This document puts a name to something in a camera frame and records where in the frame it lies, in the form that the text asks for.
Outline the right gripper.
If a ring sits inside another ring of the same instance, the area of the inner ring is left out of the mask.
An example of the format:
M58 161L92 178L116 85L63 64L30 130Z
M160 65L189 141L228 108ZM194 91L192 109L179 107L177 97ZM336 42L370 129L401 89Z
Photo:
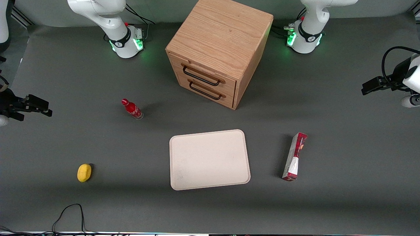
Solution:
M53 112L49 109L48 101L32 94L29 94L26 97L15 96L12 90L7 87L1 87L0 109L1 122L9 122L10 118L17 121L23 121L25 115L19 113L19 111L40 113L48 117L51 117Z

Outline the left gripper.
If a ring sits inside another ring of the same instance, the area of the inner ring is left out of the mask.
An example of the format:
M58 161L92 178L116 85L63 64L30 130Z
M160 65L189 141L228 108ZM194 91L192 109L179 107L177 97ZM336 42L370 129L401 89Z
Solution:
M362 86L361 92L364 95L369 93L391 89L392 91L400 90L404 92L412 92L408 86L403 84L406 74L408 73L411 58L407 58L400 62L393 70L392 74L387 77L377 76L369 81L369 86Z

